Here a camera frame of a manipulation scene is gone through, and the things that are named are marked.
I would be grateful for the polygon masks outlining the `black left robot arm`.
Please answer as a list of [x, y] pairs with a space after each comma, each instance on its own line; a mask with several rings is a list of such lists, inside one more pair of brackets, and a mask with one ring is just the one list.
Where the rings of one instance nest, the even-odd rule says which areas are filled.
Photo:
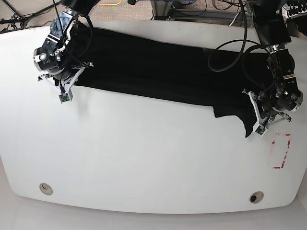
[[285, 4], [284, 0], [247, 1], [260, 44], [246, 50], [241, 64], [245, 64], [245, 57], [251, 51], [264, 49], [269, 55], [267, 67], [272, 74], [270, 86], [257, 85], [262, 89], [259, 94], [247, 92], [257, 119], [253, 132], [260, 135], [264, 135], [275, 123], [291, 121], [287, 112], [295, 112], [303, 102], [303, 93], [298, 89], [294, 74], [295, 61], [286, 48], [291, 38], [282, 16]]

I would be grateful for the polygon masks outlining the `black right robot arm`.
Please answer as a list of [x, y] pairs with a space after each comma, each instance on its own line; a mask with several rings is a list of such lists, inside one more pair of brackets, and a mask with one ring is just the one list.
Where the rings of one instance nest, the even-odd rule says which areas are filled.
[[[46, 72], [38, 77], [55, 88], [61, 102], [71, 101], [71, 88], [86, 68], [93, 67], [92, 62], [81, 61], [90, 48], [94, 27], [90, 19], [93, 8], [98, 0], [61, 0], [64, 7], [58, 12], [57, 4], [53, 3], [56, 18], [51, 22], [50, 31], [43, 45], [34, 50], [33, 63], [39, 71]], [[90, 37], [85, 50], [74, 54], [73, 41], [83, 17], [89, 24]]]

